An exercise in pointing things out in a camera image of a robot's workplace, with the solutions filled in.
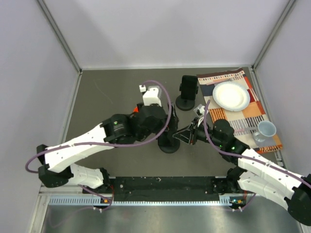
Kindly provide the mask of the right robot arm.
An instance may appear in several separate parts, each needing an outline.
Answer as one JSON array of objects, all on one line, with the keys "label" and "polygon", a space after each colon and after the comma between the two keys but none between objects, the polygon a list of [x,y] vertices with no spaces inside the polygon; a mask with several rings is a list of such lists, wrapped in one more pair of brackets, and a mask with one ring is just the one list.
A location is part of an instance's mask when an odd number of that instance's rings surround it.
[{"label": "right robot arm", "polygon": [[210,143],[235,168],[227,174],[227,187],[232,192],[253,192],[280,205],[298,222],[311,224],[311,177],[293,173],[258,154],[234,136],[234,129],[225,119],[214,122],[213,127],[191,124],[173,137],[187,144],[197,141]]}]

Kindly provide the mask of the black phone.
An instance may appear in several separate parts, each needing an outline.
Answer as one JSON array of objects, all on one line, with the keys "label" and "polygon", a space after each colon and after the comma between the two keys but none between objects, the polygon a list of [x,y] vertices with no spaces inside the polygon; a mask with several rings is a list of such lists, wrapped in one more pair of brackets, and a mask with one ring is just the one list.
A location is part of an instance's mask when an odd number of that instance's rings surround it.
[{"label": "black phone", "polygon": [[182,99],[195,100],[198,92],[198,78],[196,76],[183,75],[179,90]]},{"label": "black phone", "polygon": [[174,104],[172,104],[172,111],[170,117],[171,118],[167,126],[167,137],[169,140],[173,140],[173,135],[178,131],[178,123],[179,123],[179,118],[177,116]]}]

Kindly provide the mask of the black phone stand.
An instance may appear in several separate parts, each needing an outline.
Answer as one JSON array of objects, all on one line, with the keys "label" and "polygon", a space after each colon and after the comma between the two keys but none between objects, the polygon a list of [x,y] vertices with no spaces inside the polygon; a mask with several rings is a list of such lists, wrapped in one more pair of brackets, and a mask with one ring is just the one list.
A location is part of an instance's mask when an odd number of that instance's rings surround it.
[{"label": "black phone stand", "polygon": [[180,148],[180,140],[173,138],[173,135],[168,132],[164,132],[158,137],[157,144],[160,150],[167,154],[175,153]]},{"label": "black phone stand", "polygon": [[175,105],[182,111],[189,111],[195,106],[195,99],[198,93],[198,84],[181,83],[179,87],[180,95],[175,100]]}]

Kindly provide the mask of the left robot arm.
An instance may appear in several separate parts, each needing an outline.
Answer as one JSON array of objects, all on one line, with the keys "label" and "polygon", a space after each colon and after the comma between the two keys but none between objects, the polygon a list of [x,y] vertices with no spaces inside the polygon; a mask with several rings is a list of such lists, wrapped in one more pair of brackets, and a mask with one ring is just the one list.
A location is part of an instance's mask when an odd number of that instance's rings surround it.
[{"label": "left robot arm", "polygon": [[179,143],[173,138],[179,119],[175,107],[152,104],[141,105],[131,114],[115,114],[87,133],[61,145],[37,147],[42,165],[38,169],[40,181],[48,188],[76,184],[106,192],[110,180],[104,168],[91,169],[77,162],[93,154],[114,148],[139,147],[157,141],[166,153],[175,152]]}]

